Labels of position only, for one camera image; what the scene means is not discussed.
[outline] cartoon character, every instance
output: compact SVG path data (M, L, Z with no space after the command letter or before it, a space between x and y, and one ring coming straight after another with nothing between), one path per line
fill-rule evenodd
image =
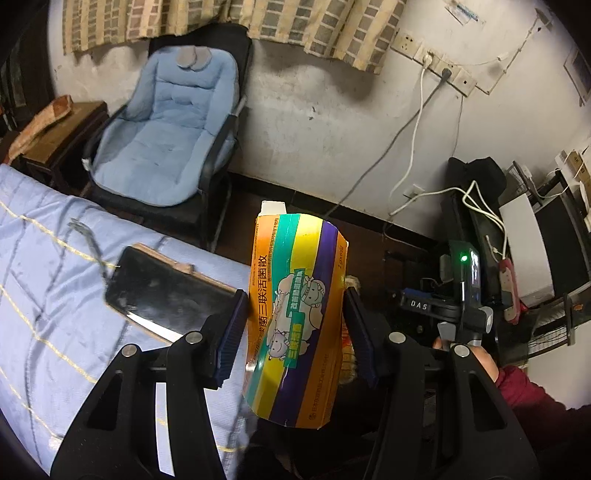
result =
M291 285L294 274L289 274L277 285L273 314L267 332L269 358L284 359L289 349L291 317L287 314L290 303ZM308 350L312 332L320 328L322 323L322 300L326 294L324 283L304 276L300 294L299 311L304 313L304 325L301 333L300 355Z

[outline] wooden stool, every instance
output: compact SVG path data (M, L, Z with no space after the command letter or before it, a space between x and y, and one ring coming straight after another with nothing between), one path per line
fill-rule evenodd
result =
M22 154L31 177L66 195L79 194L63 176L63 168L82 168L82 149L90 136L109 118L105 102L74 103L72 112L44 131Z

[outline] red sleeve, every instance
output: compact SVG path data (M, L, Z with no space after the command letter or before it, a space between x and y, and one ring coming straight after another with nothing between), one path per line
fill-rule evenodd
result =
M517 367L499 369L496 386L534 450L571 440L591 427L591 406L567 410Z

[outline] black baseboard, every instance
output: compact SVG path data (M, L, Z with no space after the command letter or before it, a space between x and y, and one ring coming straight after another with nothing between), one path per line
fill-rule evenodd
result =
M324 216L326 212L335 206L334 203L328 202L327 200L322 200L318 197L298 192L297 190L289 189L287 187L274 185L267 181L253 179L234 172L230 172L230 176L232 178L232 184L237 190L254 193L276 202L285 202L286 206L294 206L302 210L308 210L320 217ZM383 220L344 206L339 206L330 217L378 233L382 233L382 228L384 226ZM425 250L432 249L437 245L437 242L432 238L413 232L412 230L408 230L399 225L394 225L393 223L390 224L390 227L388 228L388 235L396 240L400 240L401 242Z

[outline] yellow line on sheet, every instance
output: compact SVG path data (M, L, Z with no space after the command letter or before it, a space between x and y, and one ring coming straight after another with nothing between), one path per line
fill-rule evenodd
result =
M74 370L76 370L80 375L82 375L85 379L87 379L90 383L95 384L96 383L96 378L91 377L88 373L86 373L84 371L83 368L79 367L78 365L76 365L72 360L70 360L70 358L61 353L54 345L53 343L51 343L48 340L45 340L44 338L40 337L38 335L38 333L35 331L35 328L33 327L33 324L31 323L31 321L25 317L24 313L20 311L20 309L18 308L17 304L14 303L14 301L12 301L12 298L10 297L10 295L8 294L8 292L6 291L6 289L0 285L0 291L4 294L4 296L6 297L6 299L10 302L10 305L12 305L12 308L14 309L14 311L17 313L17 315L21 318L21 320L23 322L25 322L27 324L27 326L31 329L31 332L33 333L33 338L35 340L37 340L38 342L41 342L45 345L47 345L47 347L54 352L59 358L61 358L62 360L65 360L68 365L70 365Z
M49 432L49 434L52 437L55 437L56 439L59 439L58 435L56 435L55 433L53 433L51 431L51 429L49 428L49 425L47 425L47 423L45 423L42 419L40 419L39 415L37 415L33 409L31 407L29 407L29 405L27 405L26 403L24 403L24 401L22 400L22 397L20 395L19 392L17 392L17 390L11 385L10 380L8 379L8 377L6 376L6 373L4 373L4 370L2 369L2 367L0 367L0 374L2 374L2 376L6 379L6 382L8 384L8 388L10 388L10 390L12 391L12 393L14 394L14 396L16 396L16 398L18 398L21 401L21 405L28 410L31 415L33 415L33 417L35 418L35 420L37 420L41 425L43 425L47 431Z
M55 243L57 243L59 246L65 248L66 250L72 252L74 255L78 255L79 257L82 257L85 260L88 260L89 262L96 262L96 258L94 258L92 255L85 254L84 252L81 252L80 250L78 250L78 249L74 248L73 246L67 244L61 238L58 238L54 232L52 232L51 230L49 230L49 228L47 228L46 226L40 224L34 218L29 218L29 217L26 217L24 215L17 215L10 208L8 208L8 206L6 206L6 204L2 200L0 200L0 206L4 210L6 210L7 214L9 214L11 217L13 217L13 218L19 218L21 220L25 220L27 222L31 222L39 230L41 230L41 232L46 233L47 235L49 235L53 239L53 241ZM111 263L111 262L105 262L105 265L107 267L109 267L109 268L115 268L116 267L116 265L113 264L113 263Z
M168 422L166 420L156 418L156 421L160 425L162 425L163 427L168 428ZM238 450L246 450L245 446L240 446L238 448L228 448L228 447L222 447L221 445L216 445L216 447L220 452L224 452L224 453L234 453L234 452L237 452Z

